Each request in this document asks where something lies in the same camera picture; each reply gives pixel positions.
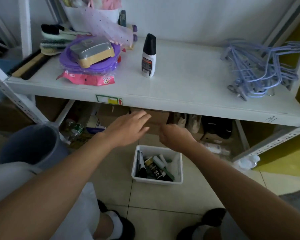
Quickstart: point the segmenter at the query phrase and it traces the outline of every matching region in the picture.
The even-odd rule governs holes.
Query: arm
[[[151,116],[139,111],[119,117],[55,167],[0,202],[0,239],[49,239],[62,223],[102,159],[115,147],[138,140]]]
[[[160,141],[183,153],[198,167],[250,239],[300,240],[300,213],[296,209],[212,154],[187,129],[165,125]]]

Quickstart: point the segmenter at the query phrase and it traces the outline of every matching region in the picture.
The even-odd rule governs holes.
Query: barcode
[[[143,73],[146,73],[148,76],[150,75],[150,74],[149,74],[149,71],[147,71],[146,69],[142,69],[142,72],[143,72]]]

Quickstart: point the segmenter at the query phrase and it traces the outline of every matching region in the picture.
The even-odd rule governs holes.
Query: tile floor
[[[4,141],[0,136],[0,147]],[[115,149],[91,177],[97,197],[135,225],[136,240],[175,239],[182,228],[198,222],[207,210],[222,206],[200,171],[184,156],[182,185],[133,181],[131,169],[137,144]],[[157,136],[149,134],[139,144],[163,146]],[[248,176],[278,195],[300,190],[300,177],[259,171],[250,171]]]

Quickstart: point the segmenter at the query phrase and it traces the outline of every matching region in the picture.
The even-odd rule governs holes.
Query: hand
[[[166,124],[160,127],[160,142],[166,147],[180,153],[191,148],[197,141],[186,128],[180,128],[176,124]]]
[[[129,145],[140,139],[149,129],[144,124],[151,118],[146,111],[140,110],[117,118],[103,132],[113,147]]]

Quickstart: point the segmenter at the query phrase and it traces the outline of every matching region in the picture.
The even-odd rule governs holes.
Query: white storage bin
[[[168,163],[167,170],[174,176],[174,182],[136,177],[137,175],[137,152],[140,150],[143,153],[143,157],[153,157],[162,154],[164,158],[171,159],[172,162]],[[172,151],[169,148],[149,146],[149,145],[137,145],[136,152],[134,153],[133,167],[131,176],[137,182],[161,184],[161,185],[174,185],[183,183],[183,167],[181,153]]]
[[[72,28],[75,31],[90,32],[89,30],[86,29],[85,20],[81,14],[80,8],[67,7],[64,4],[62,4],[62,7],[64,9],[65,14],[67,15],[67,18],[68,18]],[[112,21],[114,23],[118,23],[120,9],[115,9],[115,10],[95,9],[95,12],[101,12],[101,14],[103,16],[109,18],[110,21]]]

